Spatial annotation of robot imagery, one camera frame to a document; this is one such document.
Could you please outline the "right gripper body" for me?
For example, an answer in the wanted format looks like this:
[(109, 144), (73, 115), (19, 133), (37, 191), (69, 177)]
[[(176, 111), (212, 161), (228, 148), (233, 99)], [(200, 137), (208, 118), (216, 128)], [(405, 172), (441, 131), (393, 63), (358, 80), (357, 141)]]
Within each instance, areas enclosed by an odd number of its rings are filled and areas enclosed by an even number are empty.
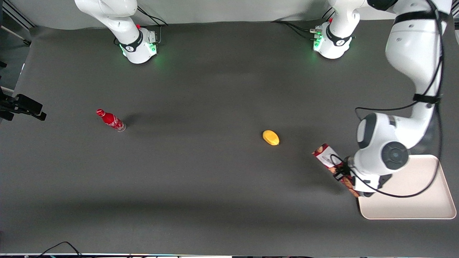
[(17, 110), (16, 100), (16, 96), (11, 95), (9, 91), (5, 93), (4, 90), (0, 88), (0, 111), (15, 112)]

